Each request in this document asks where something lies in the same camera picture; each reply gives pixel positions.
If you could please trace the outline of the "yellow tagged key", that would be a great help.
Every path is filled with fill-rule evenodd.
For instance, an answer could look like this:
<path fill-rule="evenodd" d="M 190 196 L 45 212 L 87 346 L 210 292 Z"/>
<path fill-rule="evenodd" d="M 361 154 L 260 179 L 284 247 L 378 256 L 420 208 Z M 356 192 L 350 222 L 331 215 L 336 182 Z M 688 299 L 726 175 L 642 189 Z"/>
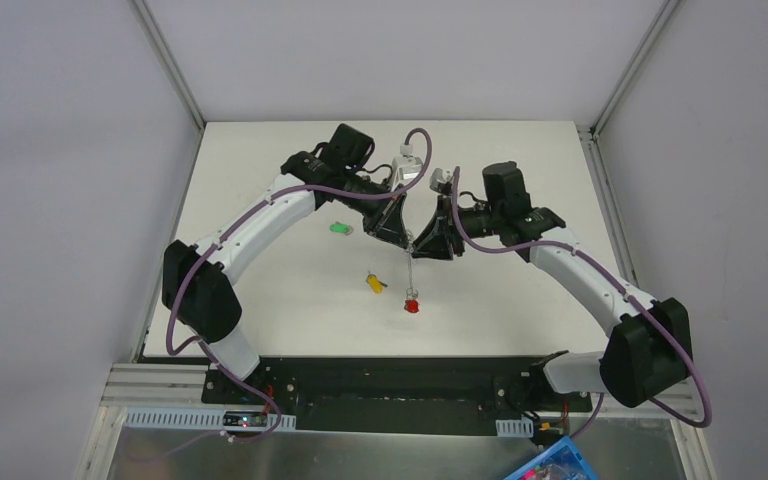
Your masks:
<path fill-rule="evenodd" d="M 385 282 L 372 273 L 369 273 L 366 276 L 365 282 L 375 294 L 382 294 L 388 288 L 388 285 Z"/>

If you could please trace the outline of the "red tagged key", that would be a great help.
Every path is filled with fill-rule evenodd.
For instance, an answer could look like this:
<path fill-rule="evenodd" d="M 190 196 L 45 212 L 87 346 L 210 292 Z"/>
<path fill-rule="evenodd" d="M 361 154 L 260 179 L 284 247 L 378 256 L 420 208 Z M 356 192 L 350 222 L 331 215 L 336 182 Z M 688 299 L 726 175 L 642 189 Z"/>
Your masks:
<path fill-rule="evenodd" d="M 411 314 L 416 314 L 420 310 L 420 304 L 416 299 L 406 299 L 404 310 Z"/>

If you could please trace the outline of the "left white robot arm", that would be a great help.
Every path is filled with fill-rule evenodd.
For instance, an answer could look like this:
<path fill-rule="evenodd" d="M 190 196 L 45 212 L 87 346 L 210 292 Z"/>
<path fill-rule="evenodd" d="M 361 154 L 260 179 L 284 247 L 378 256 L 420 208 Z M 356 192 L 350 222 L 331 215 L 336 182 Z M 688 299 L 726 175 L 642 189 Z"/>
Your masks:
<path fill-rule="evenodd" d="M 337 200 L 363 218 L 364 231 L 408 247 L 401 218 L 410 187 L 427 170 L 405 141 L 388 164 L 390 177 L 375 182 L 361 170 L 375 150 L 365 133 L 341 124 L 327 142 L 290 156 L 264 193 L 237 219 L 194 243 L 176 240 L 164 251 L 160 301 L 203 344 L 213 363 L 230 372 L 226 389 L 241 404 L 257 402 L 265 378 L 260 356 L 246 338 L 243 308 L 234 286 L 279 236 L 325 203 Z"/>

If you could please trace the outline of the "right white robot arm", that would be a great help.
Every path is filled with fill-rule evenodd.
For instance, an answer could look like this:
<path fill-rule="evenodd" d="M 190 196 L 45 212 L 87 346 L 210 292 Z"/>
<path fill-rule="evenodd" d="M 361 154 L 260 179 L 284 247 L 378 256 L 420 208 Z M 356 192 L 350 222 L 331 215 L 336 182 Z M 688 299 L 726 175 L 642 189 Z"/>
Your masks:
<path fill-rule="evenodd" d="M 436 210 L 414 242 L 415 257 L 452 260 L 466 241 L 495 236 L 564 287 L 608 339 L 603 351 L 560 352 L 532 368 L 527 393 L 533 405 L 550 410 L 568 393 L 590 392 L 634 408 L 690 377 L 686 308 L 674 298 L 657 300 L 600 266 L 560 216 L 532 204 L 515 162 L 483 169 L 485 196 L 471 207 L 458 206 L 462 191 L 453 180 L 440 168 L 431 175 Z"/>

